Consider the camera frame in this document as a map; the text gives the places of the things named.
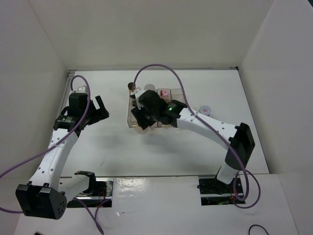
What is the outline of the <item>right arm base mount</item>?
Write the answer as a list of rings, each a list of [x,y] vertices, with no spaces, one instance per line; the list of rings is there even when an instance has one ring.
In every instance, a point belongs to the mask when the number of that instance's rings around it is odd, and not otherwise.
[[[199,178],[197,189],[200,191],[202,206],[219,206],[245,204],[245,201],[239,201],[234,195],[233,182],[229,185],[221,183],[212,177]]]

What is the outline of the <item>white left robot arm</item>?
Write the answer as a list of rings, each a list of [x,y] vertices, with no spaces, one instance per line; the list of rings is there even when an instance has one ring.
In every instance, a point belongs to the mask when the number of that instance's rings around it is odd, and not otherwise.
[[[83,116],[84,111],[95,110],[87,106],[88,98],[84,87],[70,94],[69,105],[65,107],[67,114],[55,120],[51,150],[44,155],[28,183],[18,185],[15,194],[24,215],[57,220],[63,216],[68,202],[78,194],[96,193],[95,174],[89,171],[77,171],[70,182],[60,185],[68,156],[89,122],[89,118]]]

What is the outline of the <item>silver-capped blue-label shaker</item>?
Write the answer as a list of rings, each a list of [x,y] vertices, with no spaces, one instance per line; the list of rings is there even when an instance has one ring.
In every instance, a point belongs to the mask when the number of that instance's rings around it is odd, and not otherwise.
[[[147,85],[145,85],[144,90],[146,90],[146,91],[148,91],[148,90],[155,91],[156,88],[155,88],[155,86],[153,84],[147,84]]]

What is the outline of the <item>pink-lid spice jar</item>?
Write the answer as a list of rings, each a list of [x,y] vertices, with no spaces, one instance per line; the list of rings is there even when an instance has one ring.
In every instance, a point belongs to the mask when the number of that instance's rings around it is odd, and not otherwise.
[[[170,102],[170,90],[169,89],[161,89],[159,90],[159,96],[166,102]]]

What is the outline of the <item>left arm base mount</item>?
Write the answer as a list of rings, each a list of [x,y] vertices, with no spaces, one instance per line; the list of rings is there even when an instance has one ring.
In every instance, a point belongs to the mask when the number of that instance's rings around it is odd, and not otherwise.
[[[113,179],[97,178],[95,188],[90,189],[89,177],[87,176],[75,175],[71,178],[61,178],[58,191],[65,194],[68,208],[82,207],[76,198],[89,208],[111,207]]]

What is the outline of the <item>yellow-lid spice jar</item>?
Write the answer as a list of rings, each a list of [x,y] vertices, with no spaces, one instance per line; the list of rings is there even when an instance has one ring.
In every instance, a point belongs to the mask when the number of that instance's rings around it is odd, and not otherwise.
[[[146,133],[149,131],[148,128],[142,129],[140,126],[137,126],[137,127],[135,128],[135,130],[136,130],[136,132],[137,132],[138,134],[140,134],[140,135],[144,135],[144,134],[146,134]]]

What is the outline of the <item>white-lid red-logo spice jar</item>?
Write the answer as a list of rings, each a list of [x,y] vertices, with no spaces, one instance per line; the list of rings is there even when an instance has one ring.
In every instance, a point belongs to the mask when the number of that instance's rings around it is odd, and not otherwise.
[[[206,116],[210,116],[211,114],[211,108],[207,105],[202,105],[199,108],[199,113],[206,115]]]

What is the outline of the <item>gold-capped dark sauce bottle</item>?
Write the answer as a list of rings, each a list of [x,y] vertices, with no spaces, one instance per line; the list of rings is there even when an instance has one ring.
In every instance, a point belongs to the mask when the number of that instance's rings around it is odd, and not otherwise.
[[[131,107],[136,107],[136,106],[137,106],[136,100],[135,100],[135,98],[132,96],[133,88],[136,88],[136,86],[134,85],[133,82],[130,82],[130,83],[128,84],[129,95],[130,95],[130,96],[129,96],[129,105],[130,105]]]

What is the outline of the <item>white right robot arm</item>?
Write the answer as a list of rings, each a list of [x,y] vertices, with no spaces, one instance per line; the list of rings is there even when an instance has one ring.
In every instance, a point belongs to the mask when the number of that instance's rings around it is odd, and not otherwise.
[[[194,111],[178,100],[166,102],[157,92],[136,89],[130,93],[131,113],[143,130],[156,122],[182,128],[204,136],[227,150],[216,174],[214,187],[226,192],[237,173],[245,170],[255,147],[250,127],[245,123],[228,124]]]

